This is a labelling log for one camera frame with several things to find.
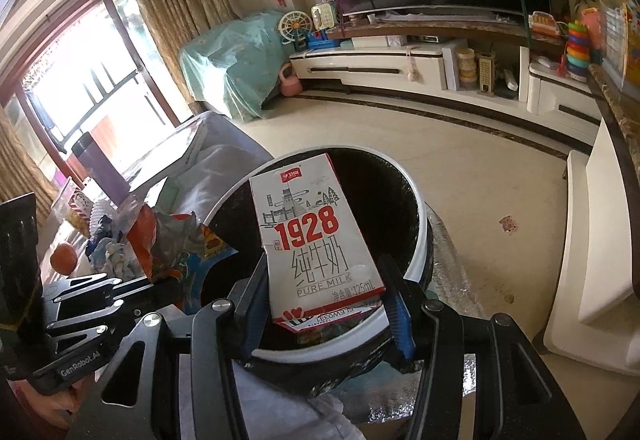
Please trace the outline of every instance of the purple tumbler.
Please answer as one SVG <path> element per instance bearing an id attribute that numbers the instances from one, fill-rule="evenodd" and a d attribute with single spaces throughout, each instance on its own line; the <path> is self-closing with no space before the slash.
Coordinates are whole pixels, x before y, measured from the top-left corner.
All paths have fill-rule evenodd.
<path id="1" fill-rule="evenodd" d="M 97 182 L 104 194 L 119 206 L 129 196 L 129 184 L 100 149 L 90 133 L 83 133 L 71 151 Z"/>

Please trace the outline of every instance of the metal screw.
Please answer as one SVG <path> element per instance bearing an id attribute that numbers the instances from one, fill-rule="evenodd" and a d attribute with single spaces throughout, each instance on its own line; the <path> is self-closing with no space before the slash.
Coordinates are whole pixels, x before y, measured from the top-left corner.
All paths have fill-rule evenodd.
<path id="1" fill-rule="evenodd" d="M 500 326 L 509 326 L 513 322 L 513 319 L 511 319 L 511 316 L 508 314 L 499 313 L 496 314 L 494 318 L 495 322 Z"/>
<path id="2" fill-rule="evenodd" d="M 211 308 L 216 312 L 225 312 L 229 310 L 230 306 L 231 302 L 228 299 L 216 299 L 212 303 Z"/>
<path id="3" fill-rule="evenodd" d="M 143 317 L 142 322 L 145 326 L 156 326 L 162 321 L 160 314 L 147 314 Z"/>
<path id="4" fill-rule="evenodd" d="M 429 310 L 430 312 L 439 312 L 444 308 L 442 301 L 438 299 L 428 299 L 423 303 L 424 309 Z"/>

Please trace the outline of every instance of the beige floor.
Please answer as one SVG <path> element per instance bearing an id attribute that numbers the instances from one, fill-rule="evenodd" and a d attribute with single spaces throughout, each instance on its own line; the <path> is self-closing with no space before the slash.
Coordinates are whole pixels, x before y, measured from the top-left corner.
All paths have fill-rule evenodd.
<path id="1" fill-rule="evenodd" d="M 530 337 L 545 324 L 566 225 L 561 159 L 451 123 L 324 100 L 282 99 L 270 118 L 241 128 L 274 156 L 339 143 L 396 159 L 444 221 L 485 310 L 511 314 Z M 518 224 L 511 234 L 498 223 L 507 215 Z M 640 390 L 640 378 L 544 358 L 589 440 L 605 438 Z"/>

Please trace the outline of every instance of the white remote control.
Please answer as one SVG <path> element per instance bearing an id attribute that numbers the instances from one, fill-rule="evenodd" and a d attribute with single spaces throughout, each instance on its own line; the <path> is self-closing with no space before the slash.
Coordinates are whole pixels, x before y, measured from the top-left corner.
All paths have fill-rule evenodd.
<path id="1" fill-rule="evenodd" d="M 505 68 L 503 72 L 504 80 L 507 81 L 507 86 L 510 90 L 516 92 L 518 90 L 518 84 L 516 83 L 516 78 L 513 77 L 513 72 L 508 68 Z"/>

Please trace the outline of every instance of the white milk carton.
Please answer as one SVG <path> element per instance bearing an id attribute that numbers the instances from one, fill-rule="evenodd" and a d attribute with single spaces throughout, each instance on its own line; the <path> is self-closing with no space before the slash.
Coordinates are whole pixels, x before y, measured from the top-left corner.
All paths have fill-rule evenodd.
<path id="1" fill-rule="evenodd" d="M 254 176 L 251 189 L 274 322 L 326 314 L 384 292 L 327 154 Z"/>

